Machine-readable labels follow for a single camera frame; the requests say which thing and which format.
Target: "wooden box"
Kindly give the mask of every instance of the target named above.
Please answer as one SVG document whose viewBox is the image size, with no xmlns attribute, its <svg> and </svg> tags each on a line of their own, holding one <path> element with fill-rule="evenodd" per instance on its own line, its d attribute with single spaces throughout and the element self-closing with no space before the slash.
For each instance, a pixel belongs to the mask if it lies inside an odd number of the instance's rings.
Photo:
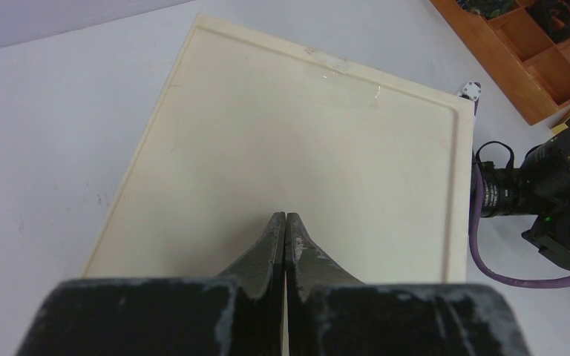
<svg viewBox="0 0 570 356">
<path fill-rule="evenodd" d="M 555 44 L 528 14 L 534 0 L 516 0 L 486 19 L 456 0 L 431 0 L 514 107 L 534 125 L 570 105 L 570 39 Z"/>
</svg>

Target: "scuff mark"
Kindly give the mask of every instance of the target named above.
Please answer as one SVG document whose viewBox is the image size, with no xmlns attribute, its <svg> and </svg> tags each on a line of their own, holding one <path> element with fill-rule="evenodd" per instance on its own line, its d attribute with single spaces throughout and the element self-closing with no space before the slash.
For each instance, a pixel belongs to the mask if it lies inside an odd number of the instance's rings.
<svg viewBox="0 0 570 356">
<path fill-rule="evenodd" d="M 25 231 L 25 221 L 23 221 L 23 217 L 19 216 L 19 232 L 23 233 Z"/>
<path fill-rule="evenodd" d="M 402 302 L 406 302 L 408 300 L 412 299 L 412 294 L 409 293 L 401 293 L 401 294 L 397 294 L 396 295 L 396 299 L 402 301 Z"/>
<path fill-rule="evenodd" d="M 442 339 L 447 339 L 447 329 L 445 328 L 445 322 L 440 315 L 440 308 L 438 307 L 438 300 L 433 300 L 433 312 L 436 313 L 436 324 L 438 324 L 438 332 L 440 332 L 440 337 Z"/>
<path fill-rule="evenodd" d="M 230 328 L 232 327 L 232 318 L 235 313 L 236 294 L 229 288 L 228 304 L 222 310 L 220 319 L 215 324 L 215 340 L 220 344 L 220 355 L 227 355 L 230 350 Z"/>
<path fill-rule="evenodd" d="M 477 356 L 477 353 L 475 352 L 473 345 L 471 345 L 471 342 L 469 341 L 468 333 L 466 332 L 464 325 L 462 325 L 462 321 L 460 320 L 460 316 L 458 315 L 456 309 L 448 301 L 446 300 L 444 301 L 447 307 L 449 308 L 449 313 L 451 314 L 453 321 L 458 326 L 458 333 L 462 338 L 462 344 L 464 345 L 467 354 L 469 354 L 469 356 Z"/>
<path fill-rule="evenodd" d="M 409 292 L 412 296 L 419 300 L 429 301 L 436 311 L 446 310 L 446 306 L 450 303 L 465 303 L 473 301 L 474 303 L 474 320 L 481 320 L 490 325 L 491 334 L 495 340 L 499 341 L 502 346 L 502 355 L 527 355 L 527 349 L 523 342 L 523 336 L 520 333 L 519 325 L 514 319 L 509 306 L 505 303 L 497 293 L 485 286 L 471 286 L 469 288 L 458 288 L 457 286 L 449 286 L 444 289 L 442 287 L 433 288 L 431 286 L 377 286 L 375 287 L 382 293 Z M 468 333 L 462 327 L 462 318 L 457 314 L 456 309 L 451 306 L 449 313 L 455 324 L 459 327 L 460 337 L 464 341 L 464 345 L 468 342 Z M 447 320 L 446 314 L 436 313 L 436 318 L 443 317 Z M 475 349 L 467 350 L 467 355 L 475 355 Z"/>
<path fill-rule="evenodd" d="M 300 260 L 303 251 L 306 249 L 307 248 L 304 247 L 303 239 L 296 237 L 296 240 L 294 240 L 294 262 L 298 262 Z"/>
<path fill-rule="evenodd" d="M 349 63 L 346 59 L 330 56 L 313 48 L 305 48 L 305 52 L 318 65 L 329 67 L 340 74 L 348 73 Z"/>
<path fill-rule="evenodd" d="M 324 339 L 324 335 L 331 329 L 333 324 L 332 318 L 334 317 L 334 313 L 329 312 L 329 305 L 328 303 L 322 303 L 322 311 L 318 313 L 318 320 L 317 323 L 320 324 L 318 328 L 318 336 L 320 340 Z M 324 351 L 324 343 L 319 343 L 320 346 L 320 355 L 325 355 Z"/>
</svg>

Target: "white backdrop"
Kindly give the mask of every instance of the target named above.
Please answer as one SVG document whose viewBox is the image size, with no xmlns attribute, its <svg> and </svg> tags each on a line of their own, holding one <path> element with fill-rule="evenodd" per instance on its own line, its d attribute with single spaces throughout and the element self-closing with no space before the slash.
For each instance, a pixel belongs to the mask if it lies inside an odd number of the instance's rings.
<svg viewBox="0 0 570 356">
<path fill-rule="evenodd" d="M 479 81 L 475 146 L 498 139 L 523 157 L 550 137 L 545 124 L 525 124 L 428 0 L 197 0 L 2 48 L 0 355 L 51 288 L 80 273 L 198 12 L 451 93 Z M 493 148 L 482 158 L 507 157 Z M 531 222 L 482 220 L 486 263 L 513 277 L 562 276 L 520 237 Z M 472 262 L 468 279 L 508 298 L 535 355 L 570 355 L 570 289 L 501 286 Z"/>
<path fill-rule="evenodd" d="M 0 47 L 191 0 L 0 0 Z"/>
</svg>

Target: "black camera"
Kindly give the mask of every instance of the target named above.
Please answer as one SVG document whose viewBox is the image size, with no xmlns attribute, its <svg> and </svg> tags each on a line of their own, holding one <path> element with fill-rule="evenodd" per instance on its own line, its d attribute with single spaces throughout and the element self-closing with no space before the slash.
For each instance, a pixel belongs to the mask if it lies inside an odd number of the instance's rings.
<svg viewBox="0 0 570 356">
<path fill-rule="evenodd" d="M 510 152 L 505 168 L 482 162 L 480 151 L 499 144 Z M 501 142 L 488 142 L 475 153 L 482 173 L 482 217 L 537 215 L 522 237 L 544 257 L 570 271 L 570 128 L 543 145 L 532 148 L 520 168 L 514 168 L 514 152 Z M 471 191 L 478 182 L 473 174 Z"/>
</svg>

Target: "purple cable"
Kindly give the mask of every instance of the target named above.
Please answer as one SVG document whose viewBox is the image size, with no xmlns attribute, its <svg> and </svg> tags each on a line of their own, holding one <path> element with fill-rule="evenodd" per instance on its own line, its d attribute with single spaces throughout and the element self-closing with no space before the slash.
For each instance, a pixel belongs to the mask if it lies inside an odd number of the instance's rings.
<svg viewBox="0 0 570 356">
<path fill-rule="evenodd" d="M 482 184 L 482 172 L 479 166 L 475 164 L 475 172 L 477 178 L 477 187 L 475 190 L 475 197 L 473 201 L 473 216 L 470 217 L 470 223 L 468 228 L 468 247 L 471 251 L 471 256 L 473 261 L 477 265 L 480 271 L 488 277 L 496 280 L 497 282 L 507 284 L 513 287 L 520 288 L 532 288 L 532 289 L 557 289 L 557 288 L 567 288 L 570 287 L 570 276 L 557 278 L 554 280 L 518 280 L 515 278 L 505 277 L 501 274 L 497 274 L 489 269 L 489 267 L 484 264 L 484 261 L 479 255 L 479 250 L 477 248 L 477 228 L 479 225 L 479 218 L 482 214 L 482 201 L 484 200 L 484 186 Z"/>
</svg>

